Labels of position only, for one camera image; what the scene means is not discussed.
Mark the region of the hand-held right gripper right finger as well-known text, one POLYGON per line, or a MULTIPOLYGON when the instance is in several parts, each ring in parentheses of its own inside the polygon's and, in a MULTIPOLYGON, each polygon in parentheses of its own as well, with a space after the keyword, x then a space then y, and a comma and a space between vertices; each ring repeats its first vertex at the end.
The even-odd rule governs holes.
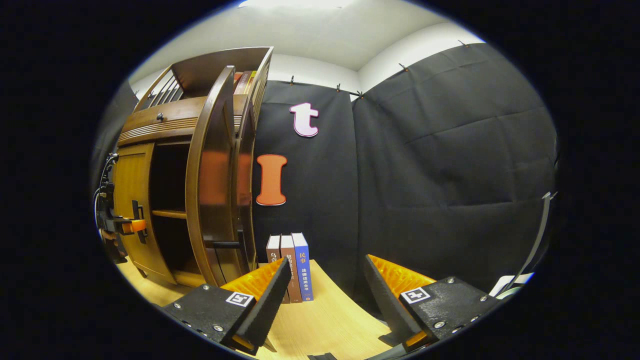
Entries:
POLYGON ((500 303, 455 276, 434 280, 370 254, 365 277, 391 330, 385 341, 407 352, 452 337, 500 303))

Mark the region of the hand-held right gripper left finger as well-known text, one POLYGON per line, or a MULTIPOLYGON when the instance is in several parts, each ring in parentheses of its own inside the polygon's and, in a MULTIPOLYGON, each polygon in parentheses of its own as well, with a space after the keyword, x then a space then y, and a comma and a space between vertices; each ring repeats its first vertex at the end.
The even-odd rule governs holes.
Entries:
POLYGON ((256 355, 290 280, 290 261, 283 258, 221 287, 202 284, 159 309, 211 342, 256 355))

